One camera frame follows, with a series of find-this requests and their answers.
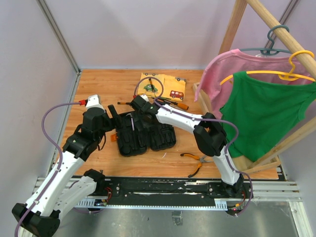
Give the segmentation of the black plastic tool case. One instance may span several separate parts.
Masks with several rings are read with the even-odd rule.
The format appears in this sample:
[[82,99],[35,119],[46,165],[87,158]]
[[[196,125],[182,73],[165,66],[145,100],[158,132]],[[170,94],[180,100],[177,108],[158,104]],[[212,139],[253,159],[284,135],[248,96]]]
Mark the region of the black plastic tool case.
[[[132,113],[135,131],[132,131],[131,120],[127,113]],[[136,112],[119,114],[122,119],[122,128],[116,129],[112,140],[117,142],[119,153],[124,157],[144,154],[148,149],[161,151],[176,145],[174,127],[162,123],[145,122]]]

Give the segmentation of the claw hammer black grip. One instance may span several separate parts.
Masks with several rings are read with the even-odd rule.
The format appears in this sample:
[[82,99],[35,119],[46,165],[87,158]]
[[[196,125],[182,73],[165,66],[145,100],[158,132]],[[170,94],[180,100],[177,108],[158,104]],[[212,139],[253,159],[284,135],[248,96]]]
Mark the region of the claw hammer black grip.
[[134,118],[133,118],[132,113],[127,113],[126,116],[129,116],[129,117],[130,117],[132,131],[135,131],[135,124],[134,124]]

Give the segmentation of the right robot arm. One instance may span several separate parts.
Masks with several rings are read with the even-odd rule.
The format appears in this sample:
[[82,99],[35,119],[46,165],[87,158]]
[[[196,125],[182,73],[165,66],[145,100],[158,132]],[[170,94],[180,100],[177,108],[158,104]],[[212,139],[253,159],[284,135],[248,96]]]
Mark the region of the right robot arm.
[[146,95],[135,96],[130,106],[148,122],[172,125],[193,134],[198,149],[212,157],[220,171],[224,193],[231,198],[240,194],[244,178],[228,152],[227,135],[221,125],[222,121],[211,113],[196,115],[157,101],[150,103]]

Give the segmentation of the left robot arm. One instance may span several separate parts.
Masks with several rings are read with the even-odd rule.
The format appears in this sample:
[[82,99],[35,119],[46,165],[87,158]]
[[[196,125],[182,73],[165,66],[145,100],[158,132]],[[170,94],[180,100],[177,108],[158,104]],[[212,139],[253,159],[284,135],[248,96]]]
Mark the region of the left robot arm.
[[106,140],[106,132],[117,127],[118,114],[113,105],[105,110],[100,103],[86,106],[83,122],[68,137],[65,145],[58,147],[59,159],[25,203],[17,203],[12,214],[17,220],[14,236],[22,229],[37,237],[51,237],[58,230],[62,219],[76,204],[89,194],[101,195],[106,189],[105,176],[88,170],[74,187],[63,191],[71,177],[86,162],[99,145]]

